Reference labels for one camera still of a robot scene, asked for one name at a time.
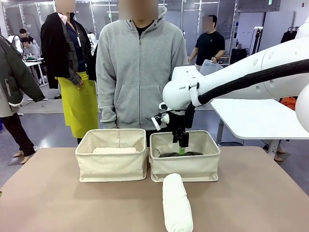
man's hand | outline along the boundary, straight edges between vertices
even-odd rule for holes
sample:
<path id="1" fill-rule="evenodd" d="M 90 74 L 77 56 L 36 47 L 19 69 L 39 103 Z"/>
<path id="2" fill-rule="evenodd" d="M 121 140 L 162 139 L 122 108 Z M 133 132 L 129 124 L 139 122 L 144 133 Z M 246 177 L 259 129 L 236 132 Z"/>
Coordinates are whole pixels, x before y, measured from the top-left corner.
<path id="1" fill-rule="evenodd" d="M 217 60 L 216 57 L 211 58 L 211 60 L 212 60 L 212 62 L 213 62 L 214 64 L 216 64 L 216 63 L 218 62 L 218 60 Z"/>

person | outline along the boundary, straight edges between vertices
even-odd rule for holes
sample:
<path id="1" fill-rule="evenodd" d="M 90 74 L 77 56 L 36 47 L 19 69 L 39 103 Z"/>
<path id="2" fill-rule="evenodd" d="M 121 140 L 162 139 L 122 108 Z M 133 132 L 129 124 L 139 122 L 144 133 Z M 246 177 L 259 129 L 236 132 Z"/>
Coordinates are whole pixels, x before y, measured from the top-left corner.
<path id="1" fill-rule="evenodd" d="M 34 59 L 41 58 L 41 54 L 37 46 L 33 45 L 29 38 L 24 37 L 21 39 L 21 42 L 23 43 L 24 46 L 24 58 L 26 58 L 26 56 L 27 57 L 31 56 Z"/>
<path id="2" fill-rule="evenodd" d="M 59 81 L 66 125 L 80 143 L 89 130 L 98 129 L 98 101 L 95 82 L 89 80 L 96 78 L 90 41 L 74 15 L 48 15 L 41 42 L 48 81 Z"/>
<path id="3" fill-rule="evenodd" d="M 19 145 L 14 157 L 24 155 L 21 164 L 26 163 L 35 153 L 17 114 L 26 93 L 35 102 L 45 99 L 30 71 L 23 63 L 20 53 L 0 35 L 0 118 L 8 132 Z"/>
<path id="4" fill-rule="evenodd" d="M 105 129 L 142 128 L 149 147 L 150 135 L 158 132 L 151 118 L 159 113 L 163 88 L 174 68 L 188 60 L 182 31 L 164 20 L 166 7 L 158 7 L 156 0 L 134 2 L 119 1 L 120 14 L 126 10 L 133 19 L 112 22 L 100 33 L 99 109 Z"/>
<path id="5" fill-rule="evenodd" d="M 197 40 L 195 48 L 189 58 L 189 63 L 197 56 L 196 68 L 200 70 L 206 59 L 217 63 L 225 53 L 225 39 L 216 31 L 218 18 L 209 15 L 207 20 L 203 20 L 206 32 L 201 34 Z"/>
<path id="6" fill-rule="evenodd" d="M 35 41 L 34 38 L 32 38 L 31 36 L 28 35 L 26 29 L 20 29 L 20 30 L 19 30 L 19 33 L 20 33 L 20 37 L 21 37 L 21 38 L 29 38 L 29 39 L 30 39 L 30 42 L 31 42 L 33 45 L 35 45 L 35 46 L 38 48 L 39 53 L 41 53 L 40 46 L 38 45 L 38 43 Z"/>
<path id="7" fill-rule="evenodd" d="M 34 59 L 41 58 L 41 54 L 37 46 L 33 45 L 29 38 L 22 38 L 21 41 L 24 46 L 24 53 L 23 53 L 24 59 L 28 57 L 32 57 Z M 42 83 L 42 78 L 46 78 L 46 71 L 42 63 L 40 64 L 40 67 L 41 67 L 41 72 L 42 72 L 43 77 L 41 77 L 41 72 L 40 72 L 39 67 L 37 65 L 34 66 L 34 69 L 39 79 L 39 84 Z"/>

fabric storage bin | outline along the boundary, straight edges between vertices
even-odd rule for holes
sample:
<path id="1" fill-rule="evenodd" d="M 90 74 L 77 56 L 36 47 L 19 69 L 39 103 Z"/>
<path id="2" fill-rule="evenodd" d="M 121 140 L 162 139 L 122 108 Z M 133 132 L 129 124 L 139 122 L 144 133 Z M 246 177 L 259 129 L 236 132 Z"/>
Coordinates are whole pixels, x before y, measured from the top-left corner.
<path id="1" fill-rule="evenodd" d="M 92 154 L 97 147 L 134 147 L 135 154 Z M 81 182 L 133 181 L 146 178 L 146 131 L 91 130 L 75 151 Z"/>
<path id="2" fill-rule="evenodd" d="M 150 137 L 151 179 L 163 182 L 172 173 L 178 173 L 184 182 L 218 180 L 220 150 L 207 131 L 189 131 L 189 147 L 186 152 L 199 152 L 199 156 L 159 158 L 160 154 L 179 152 L 179 144 L 173 144 L 171 132 L 156 133 Z"/>

dark green jacket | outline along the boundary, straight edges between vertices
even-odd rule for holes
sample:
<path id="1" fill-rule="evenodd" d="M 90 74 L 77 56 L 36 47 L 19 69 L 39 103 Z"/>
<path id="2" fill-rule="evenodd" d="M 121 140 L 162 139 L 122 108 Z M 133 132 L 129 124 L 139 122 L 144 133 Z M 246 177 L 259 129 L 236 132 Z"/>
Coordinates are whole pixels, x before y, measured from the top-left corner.
<path id="1" fill-rule="evenodd" d="M 26 93 L 35 102 L 45 99 L 19 52 L 0 35 L 0 84 L 12 106 L 19 106 Z"/>

